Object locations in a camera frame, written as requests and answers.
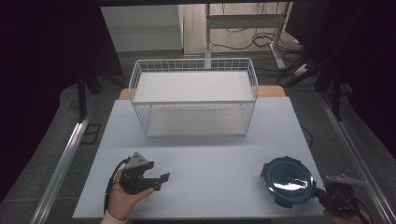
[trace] wire basket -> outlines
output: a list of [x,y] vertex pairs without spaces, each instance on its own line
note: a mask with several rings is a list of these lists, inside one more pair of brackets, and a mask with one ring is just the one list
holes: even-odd
[[140,60],[129,83],[146,137],[246,135],[257,94],[250,59]]

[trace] white table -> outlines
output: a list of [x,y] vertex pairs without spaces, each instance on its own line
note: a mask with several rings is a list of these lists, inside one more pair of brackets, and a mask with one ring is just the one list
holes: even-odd
[[154,168],[145,177],[170,172],[161,191],[140,202],[136,219],[274,218],[318,216],[310,200],[292,209],[274,203],[260,177],[277,157],[301,161],[318,186],[322,180],[288,97],[258,98],[247,136],[147,139],[131,102],[118,100],[111,112],[73,217],[102,217],[106,184],[116,165],[139,151]]

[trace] dark background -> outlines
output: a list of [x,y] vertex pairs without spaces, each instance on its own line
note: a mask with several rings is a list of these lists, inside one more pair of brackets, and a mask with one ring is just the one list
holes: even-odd
[[62,90],[77,83],[79,76],[92,82],[95,70],[122,72],[99,7],[35,1],[1,4],[3,200],[50,126]]
[[[121,69],[98,6],[32,1],[1,4],[0,197],[3,200],[48,129],[59,106],[61,91],[75,84],[79,76],[92,79],[97,76],[94,72],[97,70],[121,75]],[[320,40],[329,37],[326,32],[344,21],[348,7],[331,6],[335,9],[321,14],[326,16],[320,20],[320,15],[315,13],[308,13],[311,18],[297,20],[295,23],[312,28],[305,29],[305,35],[317,37],[305,44],[323,43]],[[343,81],[353,90],[350,103],[396,157],[395,1],[372,1],[368,8],[338,65]],[[304,21],[322,24],[304,24]],[[319,56],[312,54],[318,61],[332,48],[338,33],[332,35],[332,40],[324,41],[326,45],[321,46],[323,51],[317,52]]]

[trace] human hand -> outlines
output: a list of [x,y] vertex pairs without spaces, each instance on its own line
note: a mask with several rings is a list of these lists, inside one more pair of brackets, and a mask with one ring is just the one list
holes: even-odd
[[[329,210],[325,209],[323,211],[324,216],[328,217],[331,221],[332,224],[362,224],[363,222],[361,221],[360,218],[357,216],[354,217],[339,217],[333,215]],[[369,223],[372,223],[372,220],[370,219],[370,216],[368,213],[361,211],[361,214],[369,221]]]
[[114,178],[107,209],[107,212],[117,220],[125,220],[140,200],[154,192],[154,189],[146,189],[135,195],[125,192],[119,184],[121,174],[122,170],[118,170]]

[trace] round device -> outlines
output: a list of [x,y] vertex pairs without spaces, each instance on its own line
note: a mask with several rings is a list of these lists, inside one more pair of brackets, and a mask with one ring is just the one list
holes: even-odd
[[313,176],[300,161],[293,158],[277,158],[265,163],[261,177],[280,206],[292,208],[315,197],[316,182]]

